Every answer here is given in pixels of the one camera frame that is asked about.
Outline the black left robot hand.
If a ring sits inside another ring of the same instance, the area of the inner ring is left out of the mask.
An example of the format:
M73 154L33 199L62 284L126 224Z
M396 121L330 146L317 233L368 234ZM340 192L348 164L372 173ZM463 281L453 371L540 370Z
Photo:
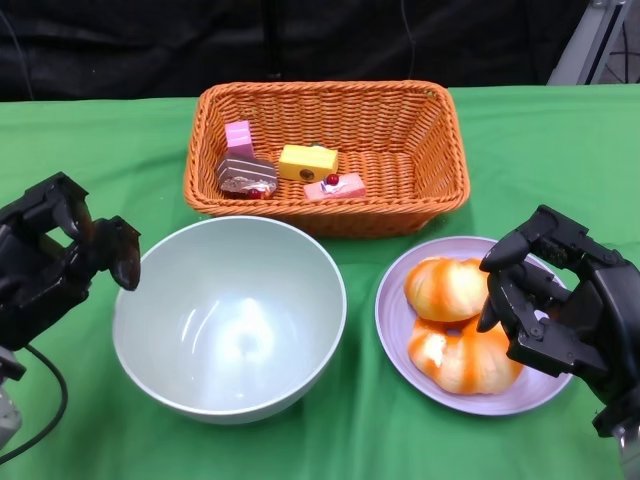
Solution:
M119 216L91 218L86 190L59 172L1 208L1 346L24 348L89 296L108 270L140 280L140 233Z

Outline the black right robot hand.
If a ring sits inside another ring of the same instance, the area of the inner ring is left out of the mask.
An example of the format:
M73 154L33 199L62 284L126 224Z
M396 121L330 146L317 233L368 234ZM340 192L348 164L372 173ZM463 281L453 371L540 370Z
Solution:
M539 206L482 259L477 330L502 326L509 359L582 379L604 404L601 437L639 423L639 270L587 227Z

